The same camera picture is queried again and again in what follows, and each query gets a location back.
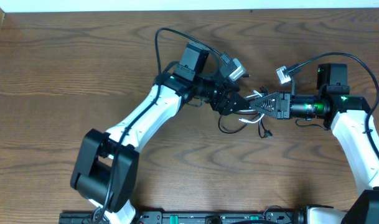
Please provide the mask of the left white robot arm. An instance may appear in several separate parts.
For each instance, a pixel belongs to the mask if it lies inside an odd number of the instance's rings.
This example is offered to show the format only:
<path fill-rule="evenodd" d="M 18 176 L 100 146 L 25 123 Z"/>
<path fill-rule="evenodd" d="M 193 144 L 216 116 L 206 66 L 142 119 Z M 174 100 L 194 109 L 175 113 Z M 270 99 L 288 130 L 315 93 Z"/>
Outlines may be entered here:
<path fill-rule="evenodd" d="M 236 58 L 221 54 L 217 69 L 204 75 L 210 47 L 189 42 L 179 61 L 160 69 L 144 101 L 124 120 L 83 138 L 70 185 L 96 206 L 90 223 L 131 223 L 129 199 L 136 184 L 139 155 L 156 131 L 194 98 L 222 116 L 250 107 L 235 84 L 246 70 Z"/>

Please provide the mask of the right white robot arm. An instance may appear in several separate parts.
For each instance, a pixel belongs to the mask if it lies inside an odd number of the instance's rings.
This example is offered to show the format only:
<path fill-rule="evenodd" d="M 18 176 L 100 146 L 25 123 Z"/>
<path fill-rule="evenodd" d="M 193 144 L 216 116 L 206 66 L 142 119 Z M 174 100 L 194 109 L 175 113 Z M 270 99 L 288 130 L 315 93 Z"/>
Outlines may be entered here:
<path fill-rule="evenodd" d="M 362 96 L 350 94 L 347 66 L 318 66 L 317 95 L 276 92 L 251 101 L 251 108 L 276 119 L 323 119 L 340 143 L 358 192 L 346 211 L 307 205 L 296 212 L 292 223 L 379 223 L 379 136 L 371 108 Z"/>

